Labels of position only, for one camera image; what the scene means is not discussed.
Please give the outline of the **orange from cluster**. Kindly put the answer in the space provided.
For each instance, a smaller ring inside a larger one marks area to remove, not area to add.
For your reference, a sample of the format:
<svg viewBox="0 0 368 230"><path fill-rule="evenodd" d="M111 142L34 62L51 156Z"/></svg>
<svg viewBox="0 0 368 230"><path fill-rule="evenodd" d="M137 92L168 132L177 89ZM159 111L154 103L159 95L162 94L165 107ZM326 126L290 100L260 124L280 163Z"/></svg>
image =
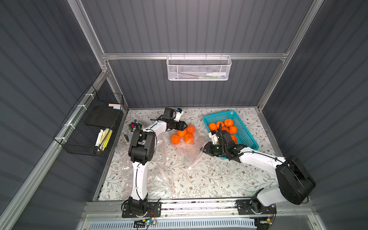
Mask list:
<svg viewBox="0 0 368 230"><path fill-rule="evenodd" d="M237 138L234 135L231 135L231 138L234 141L234 143L237 144Z"/></svg>

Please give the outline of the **extra orange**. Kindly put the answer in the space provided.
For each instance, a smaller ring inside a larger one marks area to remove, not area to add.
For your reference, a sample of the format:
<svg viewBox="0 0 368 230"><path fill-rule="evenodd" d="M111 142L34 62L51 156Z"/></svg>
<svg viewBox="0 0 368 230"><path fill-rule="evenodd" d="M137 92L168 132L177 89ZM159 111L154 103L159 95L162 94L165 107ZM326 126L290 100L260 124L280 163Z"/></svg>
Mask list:
<svg viewBox="0 0 368 230"><path fill-rule="evenodd" d="M236 127L236 126L230 126L230 127L228 128L228 130L229 130L229 133L230 133L231 135L236 134L236 133L237 133L237 131L238 131L238 129L237 129L237 127Z"/></svg>

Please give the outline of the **clear pink-dotted zip-top bag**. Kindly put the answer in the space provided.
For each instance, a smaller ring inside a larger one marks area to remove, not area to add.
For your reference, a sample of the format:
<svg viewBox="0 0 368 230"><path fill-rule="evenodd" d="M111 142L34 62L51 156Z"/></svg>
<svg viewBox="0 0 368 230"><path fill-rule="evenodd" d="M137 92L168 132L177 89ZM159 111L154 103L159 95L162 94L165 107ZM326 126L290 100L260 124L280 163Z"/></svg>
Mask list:
<svg viewBox="0 0 368 230"><path fill-rule="evenodd" d="M118 157L118 175L120 176L118 186L118 199L125 200L133 191L133 163L128 156L128 143L122 143L115 148L115 156ZM148 199L170 199L174 198L174 185L172 175L165 165L169 162L166 150L166 141L160 136L156 144L156 151L152 160L147 165L147 191Z"/></svg>

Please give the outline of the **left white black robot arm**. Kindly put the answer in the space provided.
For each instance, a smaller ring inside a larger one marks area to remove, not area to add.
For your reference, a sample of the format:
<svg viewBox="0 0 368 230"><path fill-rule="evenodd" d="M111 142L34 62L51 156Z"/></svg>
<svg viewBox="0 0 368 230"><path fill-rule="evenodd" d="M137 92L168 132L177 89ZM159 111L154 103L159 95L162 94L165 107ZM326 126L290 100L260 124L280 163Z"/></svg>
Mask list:
<svg viewBox="0 0 368 230"><path fill-rule="evenodd" d="M133 186L127 203L128 207L138 213L145 213L148 209L148 162L154 156L157 137L173 129L185 130L188 125L180 120L183 114L184 112L181 108L165 108L164 113L153 119L153 123L150 126L133 132L128 149L128 155L133 165Z"/></svg>

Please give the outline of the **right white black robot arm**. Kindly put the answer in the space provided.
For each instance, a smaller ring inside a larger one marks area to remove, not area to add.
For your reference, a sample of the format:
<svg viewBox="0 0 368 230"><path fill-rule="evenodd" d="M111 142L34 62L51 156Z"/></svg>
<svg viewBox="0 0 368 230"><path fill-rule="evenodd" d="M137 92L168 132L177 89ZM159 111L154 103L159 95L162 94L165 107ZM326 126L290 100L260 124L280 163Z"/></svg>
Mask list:
<svg viewBox="0 0 368 230"><path fill-rule="evenodd" d="M230 133L209 133L211 141L201 151L209 156L253 165L277 178L277 184L262 188L251 198L250 206L259 213L263 208L282 202L300 205L316 187L316 182L297 157L276 157L262 153L244 144L235 143Z"/></svg>

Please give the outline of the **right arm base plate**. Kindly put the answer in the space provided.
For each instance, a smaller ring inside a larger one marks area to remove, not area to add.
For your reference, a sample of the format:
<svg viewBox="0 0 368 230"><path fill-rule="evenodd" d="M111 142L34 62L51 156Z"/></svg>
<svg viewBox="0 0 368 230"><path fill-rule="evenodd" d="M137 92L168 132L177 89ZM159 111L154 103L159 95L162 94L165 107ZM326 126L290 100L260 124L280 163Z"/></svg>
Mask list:
<svg viewBox="0 0 368 230"><path fill-rule="evenodd" d="M238 199L235 201L235 207L239 215L270 214L273 216L277 213L277 207L275 204L266 207L263 206L258 200Z"/></svg>

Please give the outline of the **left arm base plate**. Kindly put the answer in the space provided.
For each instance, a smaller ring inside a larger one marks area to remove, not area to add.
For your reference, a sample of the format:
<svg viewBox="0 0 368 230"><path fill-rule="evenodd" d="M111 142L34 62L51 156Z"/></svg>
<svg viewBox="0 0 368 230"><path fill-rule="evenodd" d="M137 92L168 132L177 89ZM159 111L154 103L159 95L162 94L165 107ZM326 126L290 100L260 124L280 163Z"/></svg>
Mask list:
<svg viewBox="0 0 368 230"><path fill-rule="evenodd" d="M162 210L162 202L136 202L136 200L128 200L121 206L122 218L150 218L160 217Z"/></svg>

